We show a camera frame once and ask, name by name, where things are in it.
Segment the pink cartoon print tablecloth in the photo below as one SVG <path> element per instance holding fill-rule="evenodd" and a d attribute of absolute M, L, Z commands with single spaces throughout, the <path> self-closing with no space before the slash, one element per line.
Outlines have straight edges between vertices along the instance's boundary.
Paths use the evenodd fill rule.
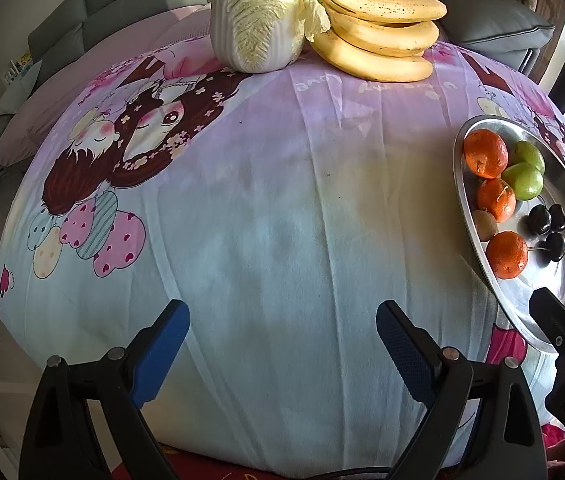
<path fill-rule="evenodd" d="M 542 402 L 554 362 L 484 283 L 452 157 L 468 119 L 498 114 L 565 165 L 565 118 L 482 55 L 442 43 L 427 59 L 415 84 L 311 51 L 245 75 L 199 37 L 89 77 L 11 205 L 2 322 L 37 363 L 88 361 L 185 301 L 154 434 L 292 477 L 390 466 L 418 426 L 376 330 L 387 299 L 469 359 L 517 359 Z"/>

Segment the stainless steel round bowl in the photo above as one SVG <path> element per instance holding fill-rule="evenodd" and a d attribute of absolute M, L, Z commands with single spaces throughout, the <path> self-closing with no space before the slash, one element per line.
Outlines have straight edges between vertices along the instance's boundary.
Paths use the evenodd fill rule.
<path fill-rule="evenodd" d="M 534 146 L 545 163 L 540 194 L 517 195 L 513 214 L 499 224 L 501 232 L 516 233 L 529 249 L 528 263 L 515 278 L 495 274 L 488 257 L 493 245 L 488 241 L 487 222 L 478 212 L 484 180 L 471 171 L 465 159 L 466 139 L 481 130 L 495 133 L 511 152 L 522 145 Z M 461 213 L 485 281 L 523 339 L 540 352 L 552 353 L 551 342 L 533 320 L 529 301 L 533 292 L 546 288 L 565 307 L 565 165 L 539 136 L 509 119 L 482 115 L 469 119 L 459 129 L 452 167 Z"/>

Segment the white napa cabbage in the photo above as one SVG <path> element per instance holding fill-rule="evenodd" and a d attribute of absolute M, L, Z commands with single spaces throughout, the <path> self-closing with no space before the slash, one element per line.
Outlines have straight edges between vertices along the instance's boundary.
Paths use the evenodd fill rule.
<path fill-rule="evenodd" d="M 305 41 L 328 29 L 319 0 L 211 0 L 214 53 L 238 72 L 280 70 L 296 61 Z"/>

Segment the grey sofa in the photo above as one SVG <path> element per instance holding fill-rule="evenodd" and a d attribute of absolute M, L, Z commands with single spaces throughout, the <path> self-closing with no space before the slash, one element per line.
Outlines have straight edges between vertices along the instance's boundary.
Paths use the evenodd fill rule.
<path fill-rule="evenodd" d="M 209 0 L 64 0 L 28 36 L 40 71 L 14 112 L 0 113 L 0 165 L 32 157 L 74 99 L 101 73 L 203 32 Z"/>

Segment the grey leather cushion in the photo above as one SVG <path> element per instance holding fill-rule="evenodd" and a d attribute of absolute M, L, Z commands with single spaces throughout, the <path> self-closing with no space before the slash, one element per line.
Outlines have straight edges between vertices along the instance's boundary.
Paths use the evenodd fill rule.
<path fill-rule="evenodd" d="M 516 0 L 440 0 L 439 24 L 452 44 L 529 73 L 555 26 Z"/>

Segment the dark cherry without stem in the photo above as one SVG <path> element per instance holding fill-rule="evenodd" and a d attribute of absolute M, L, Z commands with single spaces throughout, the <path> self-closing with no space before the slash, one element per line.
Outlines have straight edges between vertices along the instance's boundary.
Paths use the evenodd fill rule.
<path fill-rule="evenodd" d="M 551 230 L 551 216 L 547 207 L 542 204 L 534 206 L 529 211 L 527 226 L 529 231 L 536 236 L 547 234 Z"/>

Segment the yellow banana bunch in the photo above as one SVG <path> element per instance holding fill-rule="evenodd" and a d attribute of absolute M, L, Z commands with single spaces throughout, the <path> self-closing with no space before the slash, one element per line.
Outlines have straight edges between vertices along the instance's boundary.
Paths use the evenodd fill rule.
<path fill-rule="evenodd" d="M 425 52 L 439 39 L 447 15 L 439 0 L 319 0 L 330 29 L 313 50 L 351 76 L 376 82 L 417 82 L 431 76 Z"/>

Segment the dark cherry long stem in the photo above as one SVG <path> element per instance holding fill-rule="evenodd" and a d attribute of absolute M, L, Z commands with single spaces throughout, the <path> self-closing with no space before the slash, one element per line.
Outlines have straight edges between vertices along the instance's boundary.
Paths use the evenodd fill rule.
<path fill-rule="evenodd" d="M 565 258 L 565 236 L 560 232 L 549 233 L 544 240 L 529 245 L 528 249 L 543 264 L 560 262 Z"/>

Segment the green jujube in bowl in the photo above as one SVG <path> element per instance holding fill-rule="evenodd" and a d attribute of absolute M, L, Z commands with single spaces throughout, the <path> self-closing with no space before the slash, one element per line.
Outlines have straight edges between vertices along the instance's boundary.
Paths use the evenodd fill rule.
<path fill-rule="evenodd" d="M 537 170 L 540 174 L 545 174 L 545 160 L 540 150 L 528 141 L 518 141 L 511 151 L 509 156 L 511 164 L 529 164 Z"/>

